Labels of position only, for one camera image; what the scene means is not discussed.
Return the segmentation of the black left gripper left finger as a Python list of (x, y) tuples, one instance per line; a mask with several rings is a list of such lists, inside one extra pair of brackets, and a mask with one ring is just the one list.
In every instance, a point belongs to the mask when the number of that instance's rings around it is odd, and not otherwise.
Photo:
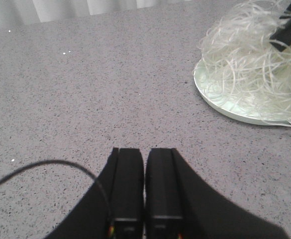
[(143, 188), (140, 150), (114, 148), (96, 181), (47, 238), (142, 238)]

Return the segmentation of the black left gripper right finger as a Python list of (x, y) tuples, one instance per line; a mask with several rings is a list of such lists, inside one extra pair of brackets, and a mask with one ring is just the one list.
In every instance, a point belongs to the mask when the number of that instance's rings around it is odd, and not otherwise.
[(148, 239), (287, 239), (279, 226), (210, 187), (172, 148), (151, 149), (146, 166)]

